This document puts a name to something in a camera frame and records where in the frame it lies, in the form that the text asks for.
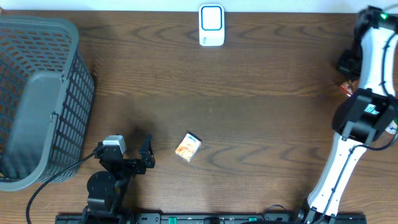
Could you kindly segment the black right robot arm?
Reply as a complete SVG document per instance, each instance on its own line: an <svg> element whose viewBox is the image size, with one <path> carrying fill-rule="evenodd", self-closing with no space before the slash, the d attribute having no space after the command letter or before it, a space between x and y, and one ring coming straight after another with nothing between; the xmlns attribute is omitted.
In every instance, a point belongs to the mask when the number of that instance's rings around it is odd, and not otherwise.
<svg viewBox="0 0 398 224"><path fill-rule="evenodd" d="M298 223L365 223L362 215L344 217L338 207L345 187L359 159L367 151L382 151L371 144L397 119L397 98L393 84L397 45L397 16L368 6L358 13L354 41L336 64L347 80L358 87L336 110L332 121L332 149L315 188L300 211Z"/></svg>

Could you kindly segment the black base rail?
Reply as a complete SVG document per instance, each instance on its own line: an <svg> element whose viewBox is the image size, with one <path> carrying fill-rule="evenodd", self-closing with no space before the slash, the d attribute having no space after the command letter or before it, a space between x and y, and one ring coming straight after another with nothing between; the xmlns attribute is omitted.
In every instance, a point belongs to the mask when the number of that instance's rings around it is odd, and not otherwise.
<svg viewBox="0 0 398 224"><path fill-rule="evenodd" d="M343 213L335 218L325 216L307 220L304 211L296 215L288 210L278 210L275 206L264 213L118 213L93 212L84 208L81 214L64 213L55 217L56 224L84 223L130 223L130 224L239 224L239 223L335 223L335 224L367 224L366 216L360 213Z"/></svg>

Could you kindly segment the small orange box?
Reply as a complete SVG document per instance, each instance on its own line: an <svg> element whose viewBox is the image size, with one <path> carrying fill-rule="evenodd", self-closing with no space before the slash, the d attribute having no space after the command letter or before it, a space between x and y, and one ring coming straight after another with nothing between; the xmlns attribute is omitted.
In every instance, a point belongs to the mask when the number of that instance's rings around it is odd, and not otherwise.
<svg viewBox="0 0 398 224"><path fill-rule="evenodd" d="M187 133L175 150L175 154L190 162L201 147L202 141L193 133Z"/></svg>

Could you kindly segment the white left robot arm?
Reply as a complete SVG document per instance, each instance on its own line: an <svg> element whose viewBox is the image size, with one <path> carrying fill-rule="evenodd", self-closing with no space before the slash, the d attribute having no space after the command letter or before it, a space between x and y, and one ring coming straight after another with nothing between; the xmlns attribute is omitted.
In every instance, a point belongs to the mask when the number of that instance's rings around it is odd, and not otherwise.
<svg viewBox="0 0 398 224"><path fill-rule="evenodd" d="M83 210L82 223L136 222L135 215L122 204L130 180L155 166L151 140L152 136L147 135L138 159L124 158L127 147L122 135L110 135L98 143L94 157L105 170L96 172L87 182L88 205Z"/></svg>

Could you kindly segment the grey plastic basket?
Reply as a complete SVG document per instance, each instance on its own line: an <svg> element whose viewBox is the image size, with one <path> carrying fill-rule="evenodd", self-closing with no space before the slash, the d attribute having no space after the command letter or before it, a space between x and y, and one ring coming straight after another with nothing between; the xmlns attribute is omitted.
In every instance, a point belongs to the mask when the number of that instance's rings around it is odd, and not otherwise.
<svg viewBox="0 0 398 224"><path fill-rule="evenodd" d="M76 174L95 83L68 20L1 17L1 190Z"/></svg>

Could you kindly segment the green lid jar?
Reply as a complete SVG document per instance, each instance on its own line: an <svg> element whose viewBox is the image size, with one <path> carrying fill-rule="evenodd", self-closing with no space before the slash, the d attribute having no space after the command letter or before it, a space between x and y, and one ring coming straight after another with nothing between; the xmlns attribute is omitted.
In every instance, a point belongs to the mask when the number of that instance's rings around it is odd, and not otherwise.
<svg viewBox="0 0 398 224"><path fill-rule="evenodd" d="M395 135L397 132L397 121L391 121L390 124L385 128L385 131L389 134Z"/></svg>

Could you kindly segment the red chocolate bar wrapper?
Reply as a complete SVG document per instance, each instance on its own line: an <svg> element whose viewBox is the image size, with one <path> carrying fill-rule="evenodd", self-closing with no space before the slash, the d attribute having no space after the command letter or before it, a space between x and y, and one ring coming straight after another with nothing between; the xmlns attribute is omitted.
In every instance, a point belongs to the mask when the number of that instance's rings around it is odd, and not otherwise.
<svg viewBox="0 0 398 224"><path fill-rule="evenodd" d="M353 95L353 84L351 82L343 82L340 86L339 86L340 92L342 92L344 95L350 97Z"/></svg>

